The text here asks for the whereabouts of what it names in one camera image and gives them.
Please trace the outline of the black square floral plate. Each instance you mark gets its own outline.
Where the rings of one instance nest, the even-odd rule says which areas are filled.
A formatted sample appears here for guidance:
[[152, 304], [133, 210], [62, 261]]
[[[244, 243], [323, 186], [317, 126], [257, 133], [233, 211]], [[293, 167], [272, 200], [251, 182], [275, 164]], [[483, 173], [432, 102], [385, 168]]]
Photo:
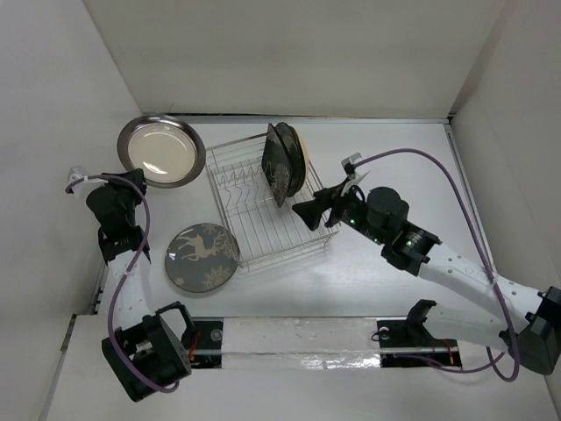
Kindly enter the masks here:
[[288, 150], [272, 124], [267, 127], [261, 168], [273, 199], [277, 206], [281, 208], [286, 201], [288, 189], [292, 182], [292, 165]]

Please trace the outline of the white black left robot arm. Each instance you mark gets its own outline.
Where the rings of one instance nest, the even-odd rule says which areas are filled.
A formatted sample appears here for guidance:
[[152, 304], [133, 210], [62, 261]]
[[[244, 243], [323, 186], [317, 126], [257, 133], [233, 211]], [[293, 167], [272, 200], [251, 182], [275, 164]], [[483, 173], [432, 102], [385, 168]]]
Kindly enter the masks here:
[[172, 393], [191, 373], [190, 348], [198, 332], [184, 304], [154, 309], [150, 302], [150, 227], [135, 219], [137, 207], [147, 205], [145, 177], [133, 170], [94, 179], [101, 184], [86, 205], [100, 225], [98, 245], [110, 293], [103, 356], [133, 402]]

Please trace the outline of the cream plate black striped rim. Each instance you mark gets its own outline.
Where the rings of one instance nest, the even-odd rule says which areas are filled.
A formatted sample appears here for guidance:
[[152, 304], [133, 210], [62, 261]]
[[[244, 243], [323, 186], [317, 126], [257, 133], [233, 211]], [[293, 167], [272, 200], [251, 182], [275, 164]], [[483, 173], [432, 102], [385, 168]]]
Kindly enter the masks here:
[[280, 139], [287, 149], [292, 168], [292, 178], [288, 187], [287, 197], [294, 196], [303, 186], [307, 175], [307, 162], [303, 150], [303, 143], [295, 128], [285, 122], [275, 126]]

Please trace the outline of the beige plate leaf pattern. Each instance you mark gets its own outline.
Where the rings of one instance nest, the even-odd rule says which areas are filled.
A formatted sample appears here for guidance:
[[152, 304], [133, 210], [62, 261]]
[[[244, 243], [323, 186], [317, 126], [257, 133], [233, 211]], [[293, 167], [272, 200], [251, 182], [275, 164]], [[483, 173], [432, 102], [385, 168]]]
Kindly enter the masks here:
[[308, 150], [307, 143], [306, 143], [303, 135], [301, 135], [298, 130], [296, 130], [296, 134], [298, 135], [298, 138], [299, 138], [299, 142], [300, 142], [300, 145], [301, 145], [301, 148], [302, 148], [302, 153], [303, 153], [304, 160], [308, 164], [309, 163], [309, 150]]

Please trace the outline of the grey plate tree pattern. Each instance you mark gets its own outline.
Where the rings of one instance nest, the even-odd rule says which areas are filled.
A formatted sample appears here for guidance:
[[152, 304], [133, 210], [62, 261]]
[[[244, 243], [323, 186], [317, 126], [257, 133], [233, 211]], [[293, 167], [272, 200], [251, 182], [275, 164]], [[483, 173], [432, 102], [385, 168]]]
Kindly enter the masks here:
[[221, 225], [191, 225], [169, 243], [164, 259], [168, 279], [179, 289], [205, 294], [235, 274], [240, 257], [233, 234]]

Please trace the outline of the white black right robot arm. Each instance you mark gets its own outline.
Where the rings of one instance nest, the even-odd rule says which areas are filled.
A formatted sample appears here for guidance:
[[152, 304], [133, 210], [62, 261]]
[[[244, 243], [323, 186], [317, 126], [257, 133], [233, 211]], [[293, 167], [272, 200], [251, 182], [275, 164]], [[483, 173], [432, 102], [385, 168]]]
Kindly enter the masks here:
[[478, 306], [461, 313], [433, 300], [419, 301], [405, 323], [409, 341], [461, 339], [507, 353], [540, 375], [553, 373], [560, 357], [560, 290], [534, 289], [460, 256], [434, 234], [408, 221], [408, 203], [393, 189], [362, 194], [357, 187], [321, 189], [293, 211], [312, 231], [329, 215], [327, 225], [342, 222], [380, 245], [388, 264], [441, 285]]

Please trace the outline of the cream plate brown metallic rim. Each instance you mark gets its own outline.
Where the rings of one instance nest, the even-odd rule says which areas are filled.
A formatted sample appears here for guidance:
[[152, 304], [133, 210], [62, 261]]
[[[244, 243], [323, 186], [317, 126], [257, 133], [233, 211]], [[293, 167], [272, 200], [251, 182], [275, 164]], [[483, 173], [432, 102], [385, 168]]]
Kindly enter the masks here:
[[206, 164], [206, 148], [189, 124], [165, 114], [134, 118], [117, 137], [117, 155], [129, 171], [141, 169], [148, 185], [175, 189], [194, 181]]

